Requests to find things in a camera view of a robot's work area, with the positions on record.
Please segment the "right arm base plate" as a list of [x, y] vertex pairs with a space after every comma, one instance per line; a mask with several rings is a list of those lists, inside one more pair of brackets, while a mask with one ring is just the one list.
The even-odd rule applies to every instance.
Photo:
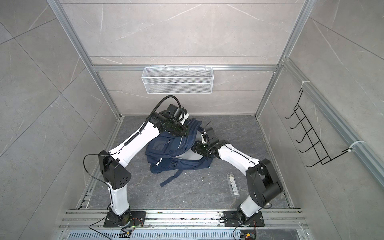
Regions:
[[253, 214], [251, 217], [246, 217], [238, 211], [224, 211], [223, 216], [220, 217], [219, 222], [225, 224], [226, 227], [238, 227], [239, 225], [245, 227], [264, 227], [265, 222], [261, 212]]

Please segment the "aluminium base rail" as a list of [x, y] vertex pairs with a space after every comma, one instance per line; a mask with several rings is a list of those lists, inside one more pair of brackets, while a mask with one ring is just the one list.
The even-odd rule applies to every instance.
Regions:
[[61, 240], [311, 240], [299, 209], [261, 210], [246, 224], [233, 209], [133, 210], [123, 228], [105, 210], [68, 210], [59, 224]]

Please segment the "clear plastic ruler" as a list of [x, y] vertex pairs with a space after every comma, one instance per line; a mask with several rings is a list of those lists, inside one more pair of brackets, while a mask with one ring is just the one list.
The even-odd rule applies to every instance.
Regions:
[[237, 198], [240, 196], [239, 190], [237, 188], [237, 184], [235, 181], [235, 176], [233, 173], [228, 173], [227, 174], [227, 180], [230, 188], [230, 192], [234, 198]]

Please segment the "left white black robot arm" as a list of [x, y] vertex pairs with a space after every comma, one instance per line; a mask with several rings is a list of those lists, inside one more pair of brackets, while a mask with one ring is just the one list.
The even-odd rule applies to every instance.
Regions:
[[99, 157], [103, 179], [99, 180], [108, 186], [111, 209], [107, 218], [113, 220], [118, 227], [125, 227], [132, 222], [132, 215], [127, 195], [127, 184], [132, 175], [126, 166], [133, 157], [150, 141], [161, 133], [169, 133], [176, 137], [188, 135], [188, 127], [184, 125], [188, 112], [173, 95], [161, 99], [146, 118], [141, 127], [129, 138], [109, 152], [94, 154]]

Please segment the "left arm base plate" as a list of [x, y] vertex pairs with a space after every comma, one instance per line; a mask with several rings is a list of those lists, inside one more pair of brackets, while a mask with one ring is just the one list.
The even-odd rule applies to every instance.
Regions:
[[121, 216], [116, 215], [113, 211], [107, 214], [106, 220], [103, 224], [104, 228], [123, 228], [131, 226], [144, 225], [146, 220], [146, 211], [128, 211]]

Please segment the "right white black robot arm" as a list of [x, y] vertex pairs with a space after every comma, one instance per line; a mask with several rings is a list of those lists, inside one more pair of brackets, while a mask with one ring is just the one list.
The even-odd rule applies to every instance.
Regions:
[[228, 141], [219, 140], [212, 128], [202, 133], [200, 141], [195, 141], [192, 151], [226, 161], [246, 176], [248, 197], [237, 207], [238, 224], [249, 224], [262, 208], [283, 191], [281, 180], [270, 160], [248, 156]]

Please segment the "navy blue student backpack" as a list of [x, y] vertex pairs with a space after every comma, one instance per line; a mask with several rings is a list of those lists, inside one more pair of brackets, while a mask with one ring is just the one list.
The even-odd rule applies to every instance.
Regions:
[[150, 164], [151, 173], [159, 174], [177, 170], [175, 175], [160, 183], [161, 187], [173, 181], [184, 170], [206, 169], [210, 167], [213, 161], [213, 158], [192, 152], [192, 146], [195, 144], [198, 134], [205, 131], [201, 127], [202, 121], [190, 119], [186, 123], [189, 127], [189, 134], [186, 137], [175, 137], [169, 133], [161, 133], [147, 145], [145, 154]]

